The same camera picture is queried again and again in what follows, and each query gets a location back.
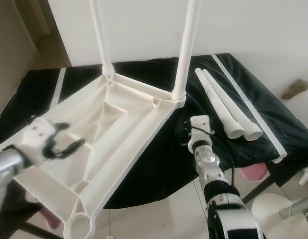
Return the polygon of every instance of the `pink object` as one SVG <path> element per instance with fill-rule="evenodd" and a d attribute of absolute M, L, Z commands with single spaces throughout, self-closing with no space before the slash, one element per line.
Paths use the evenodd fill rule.
<path fill-rule="evenodd" d="M 53 231 L 61 224 L 61 220 L 46 207 L 43 207 L 39 212 L 44 217 L 49 230 Z"/>
<path fill-rule="evenodd" d="M 254 164 L 246 168 L 240 168 L 242 176 L 248 181 L 262 181 L 268 171 L 265 163 Z"/>

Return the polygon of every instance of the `stool leg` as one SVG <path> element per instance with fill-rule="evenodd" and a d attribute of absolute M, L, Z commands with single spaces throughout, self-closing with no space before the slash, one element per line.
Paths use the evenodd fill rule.
<path fill-rule="evenodd" d="M 303 186 L 305 183 L 307 183 L 307 181 L 308 181 L 308 173 L 305 172 L 302 178 L 299 180 L 299 184 Z"/>

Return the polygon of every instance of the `white plastic pipe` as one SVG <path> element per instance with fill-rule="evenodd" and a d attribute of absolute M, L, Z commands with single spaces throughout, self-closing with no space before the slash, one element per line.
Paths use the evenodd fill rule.
<path fill-rule="evenodd" d="M 188 2 L 186 23 L 182 45 L 180 48 L 175 85 L 172 91 L 172 99 L 175 101 L 184 101 L 186 99 L 185 88 L 197 28 L 200 1 L 201 0 L 189 0 Z"/>
<path fill-rule="evenodd" d="M 206 94 L 208 95 L 212 106 L 217 112 L 228 138 L 236 139 L 241 137 L 243 135 L 243 128 L 237 121 L 234 120 L 224 103 L 221 101 L 220 97 L 217 95 L 209 81 L 206 79 L 201 69 L 196 68 L 195 73 L 200 83 L 202 84 Z"/>
<path fill-rule="evenodd" d="M 108 45 L 104 33 L 103 20 L 96 1 L 97 0 L 90 0 L 90 8 L 102 61 L 102 74 L 107 77 L 111 77 L 115 73 L 115 70 L 110 60 Z"/>
<path fill-rule="evenodd" d="M 212 77 L 212 75 L 203 69 L 203 73 L 207 80 L 210 82 L 216 93 L 221 98 L 222 102 L 225 104 L 227 109 L 230 111 L 232 116 L 238 121 L 243 130 L 243 136 L 247 141 L 255 141 L 262 136 L 262 131 L 255 123 L 244 114 L 244 112 L 237 106 L 237 104 L 232 100 L 232 98 L 224 91 L 224 89 L 218 84 L 218 82 Z"/>

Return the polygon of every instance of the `white wall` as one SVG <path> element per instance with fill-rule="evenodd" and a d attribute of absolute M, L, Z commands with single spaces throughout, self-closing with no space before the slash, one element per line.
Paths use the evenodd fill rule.
<path fill-rule="evenodd" d="M 113 62 L 178 56 L 188 0 L 101 0 Z M 73 66 L 100 62 L 88 0 L 49 0 Z M 202 0 L 194 55 L 230 52 L 275 95 L 308 80 L 308 0 Z"/>
<path fill-rule="evenodd" d="M 0 114 L 35 53 L 12 0 L 0 0 Z"/>

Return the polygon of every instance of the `white strip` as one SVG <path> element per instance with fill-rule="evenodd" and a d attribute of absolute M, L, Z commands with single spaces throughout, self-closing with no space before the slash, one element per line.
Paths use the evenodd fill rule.
<path fill-rule="evenodd" d="M 270 128 L 268 127 L 267 123 L 262 119 L 260 116 L 259 112 L 254 108 L 253 104 L 251 101 L 247 98 L 245 93 L 242 91 L 242 89 L 239 87 L 239 85 L 236 83 L 234 78 L 231 76 L 231 74 L 228 72 L 226 67 L 223 65 L 223 63 L 219 60 L 219 58 L 216 55 L 212 55 L 218 66 L 221 68 L 221 70 L 224 72 L 228 80 L 231 82 L 233 87 L 236 89 L 238 92 L 239 96 L 242 98 L 242 100 L 245 102 L 245 104 L 248 106 L 249 110 L 252 112 L 253 116 L 259 123 L 260 127 L 263 129 L 269 140 L 272 142 L 274 145 L 275 149 L 277 150 L 278 154 L 280 155 L 279 158 L 275 159 L 273 162 L 274 163 L 279 163 L 282 161 L 283 158 L 287 156 L 287 152 L 281 145 L 281 143 L 278 141 L 278 139 L 275 137 L 275 135 L 272 133 Z"/>
<path fill-rule="evenodd" d="M 60 98 L 60 94 L 61 94 L 61 89 L 62 89 L 62 84 L 63 84 L 63 80 L 64 80 L 65 70 L 66 70 L 66 68 L 61 68 L 60 69 L 58 81 L 56 83 L 54 94 L 53 94 L 53 98 L 52 98 L 52 101 L 51 101 L 51 104 L 50 104 L 50 109 L 52 109 L 53 107 L 55 107 L 59 103 L 59 98 Z"/>

